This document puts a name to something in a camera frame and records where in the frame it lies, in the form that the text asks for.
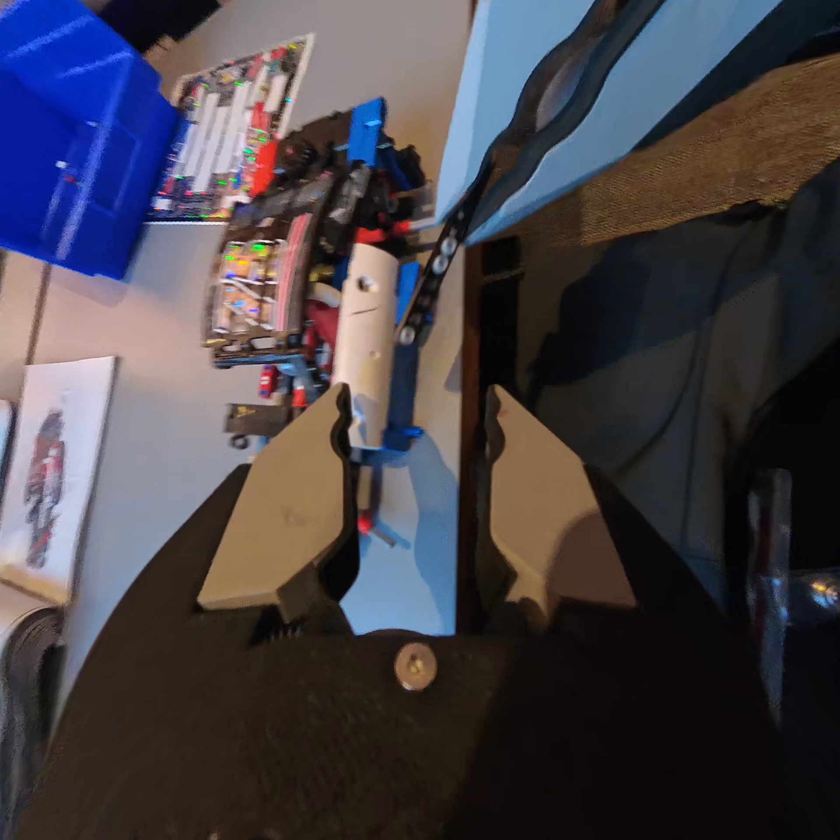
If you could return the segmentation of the brown woven fabric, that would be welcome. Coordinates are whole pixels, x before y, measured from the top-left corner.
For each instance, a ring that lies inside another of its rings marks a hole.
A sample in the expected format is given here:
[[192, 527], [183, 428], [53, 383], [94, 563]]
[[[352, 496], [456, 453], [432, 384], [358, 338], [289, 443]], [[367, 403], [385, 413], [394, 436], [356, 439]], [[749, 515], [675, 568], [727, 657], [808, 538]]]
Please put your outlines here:
[[591, 246], [791, 197], [839, 155], [839, 56], [772, 70], [507, 232]]

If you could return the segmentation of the shiny metal object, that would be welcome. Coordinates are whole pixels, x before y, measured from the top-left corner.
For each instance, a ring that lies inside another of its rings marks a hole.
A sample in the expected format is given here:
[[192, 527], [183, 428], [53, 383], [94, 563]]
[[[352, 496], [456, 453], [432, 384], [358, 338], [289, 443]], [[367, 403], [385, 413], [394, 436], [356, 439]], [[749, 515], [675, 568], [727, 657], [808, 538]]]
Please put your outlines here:
[[790, 628], [838, 619], [838, 568], [791, 570], [792, 477], [762, 469], [748, 496], [750, 546], [745, 595], [770, 714], [782, 723], [784, 648]]

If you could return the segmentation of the small black toy brick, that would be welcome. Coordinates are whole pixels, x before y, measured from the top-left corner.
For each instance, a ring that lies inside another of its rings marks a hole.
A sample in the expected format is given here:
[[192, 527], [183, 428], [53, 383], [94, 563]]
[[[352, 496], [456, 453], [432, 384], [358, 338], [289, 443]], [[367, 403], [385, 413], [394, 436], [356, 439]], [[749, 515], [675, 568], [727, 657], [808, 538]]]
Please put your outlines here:
[[224, 416], [224, 433], [228, 444], [238, 451], [247, 449], [250, 439], [272, 439], [294, 419], [288, 402], [279, 404], [229, 403]]

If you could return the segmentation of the white instruction booklet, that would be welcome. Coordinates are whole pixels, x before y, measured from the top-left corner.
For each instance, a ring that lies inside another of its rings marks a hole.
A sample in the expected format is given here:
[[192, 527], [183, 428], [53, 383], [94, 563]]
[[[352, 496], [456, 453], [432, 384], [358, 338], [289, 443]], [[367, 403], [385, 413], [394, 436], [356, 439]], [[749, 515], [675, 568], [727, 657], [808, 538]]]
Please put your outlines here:
[[2, 498], [2, 582], [59, 606], [74, 591], [119, 358], [24, 373]]

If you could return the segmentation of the clear plastic bag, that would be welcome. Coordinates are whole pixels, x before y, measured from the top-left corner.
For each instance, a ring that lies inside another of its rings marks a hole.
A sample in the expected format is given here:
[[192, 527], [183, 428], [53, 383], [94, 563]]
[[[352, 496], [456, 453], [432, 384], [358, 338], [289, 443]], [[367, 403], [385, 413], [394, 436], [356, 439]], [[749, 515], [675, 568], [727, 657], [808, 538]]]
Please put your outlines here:
[[229, 225], [214, 259], [203, 345], [213, 367], [278, 364], [305, 354], [306, 298], [319, 216]]

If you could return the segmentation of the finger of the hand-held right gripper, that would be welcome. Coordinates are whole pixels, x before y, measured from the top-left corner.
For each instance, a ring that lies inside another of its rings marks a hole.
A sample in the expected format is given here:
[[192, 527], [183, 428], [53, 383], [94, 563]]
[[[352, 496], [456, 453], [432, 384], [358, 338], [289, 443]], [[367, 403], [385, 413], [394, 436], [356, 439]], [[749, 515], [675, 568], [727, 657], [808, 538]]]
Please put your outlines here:
[[494, 214], [530, 190], [537, 207], [581, 181], [554, 161], [593, 110], [606, 81], [663, 2], [479, 2], [437, 181], [436, 212], [451, 214], [479, 188], [479, 213]]
[[467, 243], [522, 221], [626, 157], [780, 2], [668, 1], [642, 19], [633, 3], [583, 64], [568, 99], [524, 143], [487, 195]]

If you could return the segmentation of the black toy beam with holes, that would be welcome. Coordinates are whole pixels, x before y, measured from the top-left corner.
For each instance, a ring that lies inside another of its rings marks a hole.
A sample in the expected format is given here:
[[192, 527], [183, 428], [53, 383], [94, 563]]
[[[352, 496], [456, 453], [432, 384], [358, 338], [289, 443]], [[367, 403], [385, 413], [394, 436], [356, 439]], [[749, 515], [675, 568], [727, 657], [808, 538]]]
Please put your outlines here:
[[434, 322], [441, 287], [459, 246], [467, 236], [476, 210], [479, 188], [470, 187], [441, 224], [441, 233], [425, 266], [421, 269], [406, 309], [395, 327], [395, 343], [410, 347], [421, 343]]

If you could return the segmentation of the thick instruction booklet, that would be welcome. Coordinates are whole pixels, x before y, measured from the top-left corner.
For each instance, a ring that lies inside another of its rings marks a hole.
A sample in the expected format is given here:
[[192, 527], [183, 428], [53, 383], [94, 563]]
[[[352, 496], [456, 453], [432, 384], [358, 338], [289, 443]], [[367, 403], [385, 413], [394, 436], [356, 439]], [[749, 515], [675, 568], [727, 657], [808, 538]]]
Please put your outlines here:
[[10, 772], [49, 739], [63, 655], [64, 610], [35, 604], [2, 630], [1, 755]]

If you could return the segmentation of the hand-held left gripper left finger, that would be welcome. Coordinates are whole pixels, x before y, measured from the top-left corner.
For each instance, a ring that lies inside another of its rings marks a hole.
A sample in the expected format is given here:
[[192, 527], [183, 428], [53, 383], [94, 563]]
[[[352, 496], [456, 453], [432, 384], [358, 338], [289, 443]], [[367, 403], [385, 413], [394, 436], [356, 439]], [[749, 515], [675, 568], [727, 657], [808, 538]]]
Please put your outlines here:
[[283, 624], [347, 624], [360, 571], [350, 388], [336, 384], [255, 457], [197, 604], [273, 607]]

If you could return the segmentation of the blue plastic bin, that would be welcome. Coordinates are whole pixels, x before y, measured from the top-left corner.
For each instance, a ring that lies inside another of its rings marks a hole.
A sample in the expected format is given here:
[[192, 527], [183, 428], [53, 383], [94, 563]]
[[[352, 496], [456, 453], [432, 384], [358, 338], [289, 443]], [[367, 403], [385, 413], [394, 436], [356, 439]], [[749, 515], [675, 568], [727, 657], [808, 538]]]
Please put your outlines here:
[[1, 246], [124, 280], [177, 111], [81, 2], [2, 2]]

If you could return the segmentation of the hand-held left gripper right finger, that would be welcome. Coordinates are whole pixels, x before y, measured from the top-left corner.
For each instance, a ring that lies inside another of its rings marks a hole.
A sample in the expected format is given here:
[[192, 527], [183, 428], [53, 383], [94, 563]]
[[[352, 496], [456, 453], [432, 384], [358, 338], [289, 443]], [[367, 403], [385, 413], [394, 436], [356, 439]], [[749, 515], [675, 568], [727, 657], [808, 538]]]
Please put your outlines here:
[[488, 616], [529, 627], [560, 606], [638, 607], [584, 461], [500, 385], [486, 393], [476, 582]]

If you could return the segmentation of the colourful printed sheet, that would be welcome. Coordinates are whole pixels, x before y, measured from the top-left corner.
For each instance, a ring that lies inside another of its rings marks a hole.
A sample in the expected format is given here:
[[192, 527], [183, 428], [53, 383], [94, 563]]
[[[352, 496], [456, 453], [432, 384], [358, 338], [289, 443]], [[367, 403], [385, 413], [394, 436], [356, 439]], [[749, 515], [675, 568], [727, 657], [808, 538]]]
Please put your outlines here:
[[288, 132], [315, 33], [178, 78], [179, 118], [147, 224], [225, 224], [256, 192], [259, 156]]

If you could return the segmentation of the blue toy brick car model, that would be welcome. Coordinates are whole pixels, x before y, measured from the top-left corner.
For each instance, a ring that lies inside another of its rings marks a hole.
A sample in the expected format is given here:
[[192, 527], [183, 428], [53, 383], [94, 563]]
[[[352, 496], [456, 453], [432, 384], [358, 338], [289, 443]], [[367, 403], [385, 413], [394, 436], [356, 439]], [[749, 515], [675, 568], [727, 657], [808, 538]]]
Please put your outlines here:
[[309, 290], [306, 319], [331, 350], [331, 383], [350, 389], [352, 455], [361, 463], [359, 526], [393, 545], [374, 522], [381, 470], [374, 453], [406, 452], [413, 425], [417, 343], [410, 322], [428, 270], [418, 237], [434, 226], [433, 185], [414, 146], [385, 131], [383, 98], [313, 121], [275, 142], [268, 217], [287, 200], [292, 223], [308, 218], [297, 245]]

